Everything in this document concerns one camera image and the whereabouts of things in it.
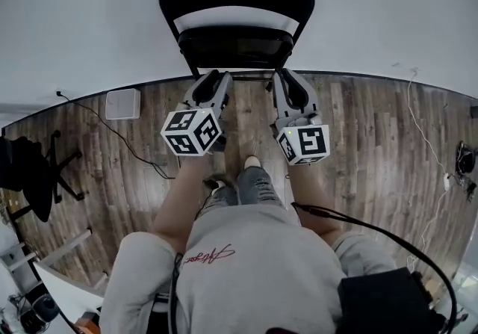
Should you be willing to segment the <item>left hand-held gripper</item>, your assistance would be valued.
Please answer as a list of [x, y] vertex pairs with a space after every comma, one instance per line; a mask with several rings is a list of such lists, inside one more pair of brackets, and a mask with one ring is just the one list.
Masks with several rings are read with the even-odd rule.
[[229, 72], [213, 69], [202, 75], [182, 102], [168, 113], [161, 136], [176, 156], [223, 152], [226, 134], [220, 116], [229, 103]]

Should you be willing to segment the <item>black office chair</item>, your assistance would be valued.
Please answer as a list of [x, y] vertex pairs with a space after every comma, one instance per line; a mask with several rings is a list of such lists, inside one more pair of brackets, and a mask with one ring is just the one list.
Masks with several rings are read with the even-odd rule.
[[55, 141], [61, 136], [60, 131], [54, 131], [50, 136], [50, 147], [45, 154], [42, 145], [22, 136], [9, 140], [0, 136], [0, 188], [23, 193], [28, 205], [9, 217], [16, 221], [29, 212], [47, 222], [52, 205], [62, 201], [58, 188], [63, 188], [75, 200], [82, 201], [84, 193], [76, 193], [62, 177], [62, 170], [68, 164], [82, 158], [82, 152], [76, 150], [73, 154], [57, 161]]

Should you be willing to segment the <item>brown cardboard box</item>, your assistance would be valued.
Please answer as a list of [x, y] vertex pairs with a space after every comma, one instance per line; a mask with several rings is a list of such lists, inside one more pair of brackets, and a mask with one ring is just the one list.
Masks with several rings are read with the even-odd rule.
[[9, 220], [10, 216], [21, 207], [21, 200], [17, 194], [0, 193], [0, 215], [3, 220]]

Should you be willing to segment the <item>grey ripped jeans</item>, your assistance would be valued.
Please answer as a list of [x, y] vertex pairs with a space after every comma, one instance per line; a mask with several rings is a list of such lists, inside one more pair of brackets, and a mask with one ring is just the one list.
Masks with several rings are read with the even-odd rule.
[[243, 170], [236, 180], [236, 185], [230, 185], [225, 179], [212, 178], [207, 181], [212, 189], [212, 182], [221, 180], [226, 183], [214, 195], [209, 194], [196, 218], [218, 208], [237, 205], [274, 205], [285, 209], [279, 199], [272, 180], [262, 167], [251, 167]]

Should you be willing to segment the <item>white table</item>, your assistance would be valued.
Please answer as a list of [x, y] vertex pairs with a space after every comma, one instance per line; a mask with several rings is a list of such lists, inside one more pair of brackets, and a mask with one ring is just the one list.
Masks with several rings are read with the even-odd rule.
[[72, 324], [84, 313], [99, 315], [108, 283], [108, 274], [102, 272], [93, 286], [70, 279], [52, 268], [52, 265], [92, 235], [91, 228], [68, 240], [54, 252], [33, 264], [41, 282], [56, 302], [65, 320]]

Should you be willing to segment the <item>person's left forearm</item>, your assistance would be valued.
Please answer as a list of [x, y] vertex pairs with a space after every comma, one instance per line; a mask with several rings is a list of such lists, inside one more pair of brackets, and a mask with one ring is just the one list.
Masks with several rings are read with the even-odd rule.
[[186, 157], [154, 219], [152, 232], [184, 253], [196, 215], [205, 201], [208, 158]]

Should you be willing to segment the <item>black pouch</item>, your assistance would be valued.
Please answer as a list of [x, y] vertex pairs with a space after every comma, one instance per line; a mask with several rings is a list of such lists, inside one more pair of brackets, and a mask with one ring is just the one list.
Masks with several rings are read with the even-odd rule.
[[422, 275], [405, 267], [348, 277], [338, 286], [336, 334], [442, 334], [447, 319], [431, 308]]

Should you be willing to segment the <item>flat white box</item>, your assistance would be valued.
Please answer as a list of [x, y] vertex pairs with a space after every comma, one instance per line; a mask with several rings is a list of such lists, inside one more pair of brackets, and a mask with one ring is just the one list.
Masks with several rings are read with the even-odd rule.
[[139, 119], [140, 97], [140, 91], [134, 88], [107, 92], [105, 118], [107, 120]]

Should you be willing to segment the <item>grey sweatshirt with red print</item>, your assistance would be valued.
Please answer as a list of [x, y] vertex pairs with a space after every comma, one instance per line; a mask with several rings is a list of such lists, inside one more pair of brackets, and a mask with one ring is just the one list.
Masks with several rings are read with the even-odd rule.
[[146, 334], [155, 297], [174, 291], [178, 334], [335, 334], [340, 281], [394, 268], [364, 235], [329, 246], [280, 207], [218, 208], [195, 221], [181, 261], [157, 235], [126, 236], [99, 325], [102, 334]]

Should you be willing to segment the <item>round black speaker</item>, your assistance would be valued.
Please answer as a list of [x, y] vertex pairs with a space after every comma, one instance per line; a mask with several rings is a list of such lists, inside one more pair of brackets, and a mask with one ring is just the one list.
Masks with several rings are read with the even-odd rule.
[[52, 322], [60, 314], [60, 309], [50, 294], [38, 297], [33, 302], [32, 309], [45, 323]]

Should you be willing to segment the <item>person's right forearm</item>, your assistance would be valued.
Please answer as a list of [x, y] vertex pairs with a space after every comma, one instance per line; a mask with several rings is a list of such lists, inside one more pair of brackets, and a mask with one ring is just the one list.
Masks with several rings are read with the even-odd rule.
[[[288, 165], [294, 202], [333, 209], [333, 199], [326, 194], [320, 184], [317, 166], [318, 163]], [[340, 224], [335, 220], [314, 216], [302, 209], [298, 209], [297, 214], [301, 225], [321, 237], [329, 246], [343, 234]]]

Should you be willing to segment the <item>black folding chair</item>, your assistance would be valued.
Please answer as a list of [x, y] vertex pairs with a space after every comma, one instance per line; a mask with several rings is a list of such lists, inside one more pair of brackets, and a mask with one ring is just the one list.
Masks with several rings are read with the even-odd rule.
[[[315, 0], [158, 0], [164, 18], [194, 78], [199, 69], [281, 69], [305, 28]], [[248, 7], [267, 10], [298, 23], [295, 32], [272, 26], [199, 25], [180, 31], [175, 21], [201, 10]]]

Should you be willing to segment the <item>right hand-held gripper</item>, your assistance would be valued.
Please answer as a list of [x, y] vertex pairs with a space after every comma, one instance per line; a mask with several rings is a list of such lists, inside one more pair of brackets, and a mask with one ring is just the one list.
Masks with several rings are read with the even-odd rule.
[[[291, 109], [303, 114], [309, 108], [317, 110], [315, 89], [291, 69], [274, 73], [273, 98], [279, 119], [291, 116]], [[291, 166], [313, 164], [331, 153], [329, 126], [322, 123], [317, 113], [283, 122], [278, 127], [276, 142]]]

